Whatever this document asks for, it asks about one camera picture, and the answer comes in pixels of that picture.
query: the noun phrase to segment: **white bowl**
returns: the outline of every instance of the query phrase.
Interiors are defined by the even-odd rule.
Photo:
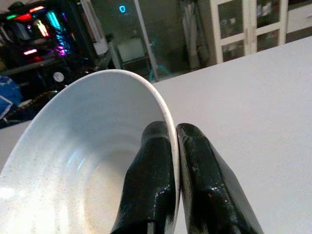
[[[19,139],[0,175],[0,232],[109,234],[141,134],[157,120],[169,130],[176,217],[179,162],[169,110],[142,77],[108,70],[60,92]]]

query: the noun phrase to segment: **white table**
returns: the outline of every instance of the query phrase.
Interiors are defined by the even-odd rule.
[[[155,87],[175,124],[198,126],[233,169],[266,234],[312,233],[312,38]],[[1,157],[26,124],[0,131]]]

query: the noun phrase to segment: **white cabinet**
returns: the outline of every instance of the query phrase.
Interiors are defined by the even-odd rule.
[[[288,0],[199,0],[198,5],[212,64],[285,43]]]

